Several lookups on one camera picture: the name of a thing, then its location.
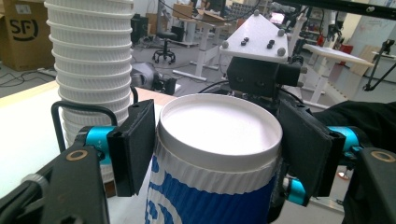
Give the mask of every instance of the sf logo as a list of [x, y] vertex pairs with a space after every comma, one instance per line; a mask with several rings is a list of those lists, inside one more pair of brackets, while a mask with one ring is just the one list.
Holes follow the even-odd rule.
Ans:
[[10, 20], [12, 37], [17, 41], [34, 40], [38, 35], [38, 24], [36, 20], [17, 21]]

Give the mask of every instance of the office chair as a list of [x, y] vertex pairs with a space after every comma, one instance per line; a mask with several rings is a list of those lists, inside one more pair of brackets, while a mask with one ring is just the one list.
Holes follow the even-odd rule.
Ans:
[[160, 57], [163, 56], [163, 59], [166, 60], [167, 57], [170, 57], [171, 61], [169, 64], [172, 64], [176, 61], [176, 55], [174, 52], [168, 49], [168, 39], [177, 40], [177, 35], [170, 32], [158, 32], [157, 36], [163, 39], [163, 49], [156, 50], [154, 55], [152, 55], [152, 60], [155, 60], [155, 63], [160, 61]]

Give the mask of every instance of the blue label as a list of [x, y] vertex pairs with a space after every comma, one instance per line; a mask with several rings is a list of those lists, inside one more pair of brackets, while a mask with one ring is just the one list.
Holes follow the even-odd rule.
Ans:
[[[151, 175], [159, 176], [161, 183], [150, 180], [148, 185], [147, 224], [173, 224], [176, 220], [193, 224], [266, 223], [275, 177], [261, 189], [230, 195], [190, 188], [161, 171], [153, 157]], [[160, 202], [154, 202], [156, 197], [162, 197]]]

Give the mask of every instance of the gray floor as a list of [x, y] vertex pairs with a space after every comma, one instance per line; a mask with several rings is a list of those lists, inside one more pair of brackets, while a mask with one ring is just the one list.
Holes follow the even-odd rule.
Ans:
[[[208, 47], [212, 46], [213, 41], [209, 40]], [[139, 45], [134, 48], [134, 60], [136, 62], [151, 62], [152, 54], [156, 48], [145, 48], [144, 45]], [[164, 77], [173, 77], [177, 79], [177, 84], [181, 87], [174, 94], [175, 96], [183, 96], [187, 94], [197, 93], [198, 91], [206, 88], [212, 83], [222, 81], [228, 64], [231, 60], [230, 57], [218, 56], [214, 59], [213, 64], [220, 67], [219, 70], [214, 71], [205, 68], [203, 71], [203, 77], [207, 78], [207, 82], [199, 81], [193, 78], [177, 76], [172, 73], [173, 69], [177, 69], [183, 72], [194, 73], [195, 66], [190, 64], [190, 61], [196, 60], [198, 56], [198, 47], [185, 48], [180, 45], [171, 44], [171, 50], [176, 54], [176, 63], [169, 65], [167, 62], [160, 60], [159, 63], [153, 63], [156, 69], [164, 75]], [[0, 97], [10, 95], [15, 92], [30, 89], [34, 86], [43, 84], [48, 81], [52, 81], [54, 78], [46, 75], [38, 74], [35, 71], [33, 73], [21, 73], [13, 71], [2, 64], [0, 64]], [[309, 99], [310, 92], [303, 91], [303, 97]], [[334, 104], [331, 100], [326, 100], [326, 97], [321, 99], [322, 104], [332, 105]], [[343, 200], [345, 191], [347, 189], [347, 181], [341, 180], [337, 176], [334, 177], [333, 191], [330, 199], [322, 199], [322, 201], [334, 201], [336, 199]], [[307, 208], [295, 205], [292, 203], [285, 203], [284, 209], [279, 220], [276, 223], [341, 223], [343, 213], [323, 207], [319, 203], [311, 203]]]

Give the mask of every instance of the motion capture marker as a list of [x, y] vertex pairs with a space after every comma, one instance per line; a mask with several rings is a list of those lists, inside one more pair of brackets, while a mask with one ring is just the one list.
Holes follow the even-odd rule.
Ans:
[[285, 34], [285, 30], [284, 29], [280, 29], [277, 31], [277, 36], [283, 36]]
[[221, 43], [221, 46], [222, 46], [224, 49], [227, 49], [229, 45], [230, 45], [230, 44], [228, 43], [227, 40], [224, 40], [224, 41]]
[[283, 55], [285, 55], [286, 50], [284, 48], [280, 48], [277, 50], [277, 56], [282, 57]]

